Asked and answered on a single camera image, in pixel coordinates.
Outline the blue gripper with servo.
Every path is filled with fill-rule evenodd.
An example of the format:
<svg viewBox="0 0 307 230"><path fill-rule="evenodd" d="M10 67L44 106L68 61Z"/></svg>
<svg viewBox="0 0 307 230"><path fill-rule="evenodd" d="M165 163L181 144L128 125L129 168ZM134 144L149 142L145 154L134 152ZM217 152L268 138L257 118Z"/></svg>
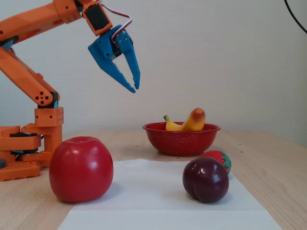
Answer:
<svg viewBox="0 0 307 230"><path fill-rule="evenodd" d="M121 26L122 25L119 24L100 35L91 45L88 46L88 50L105 73L127 90L135 93L135 89L138 90L140 86L141 72L135 55L133 41L126 30L122 30L115 36L115 38L112 38ZM121 54L124 54L131 70L135 89L128 83L114 62L114 59L119 57Z"/></svg>

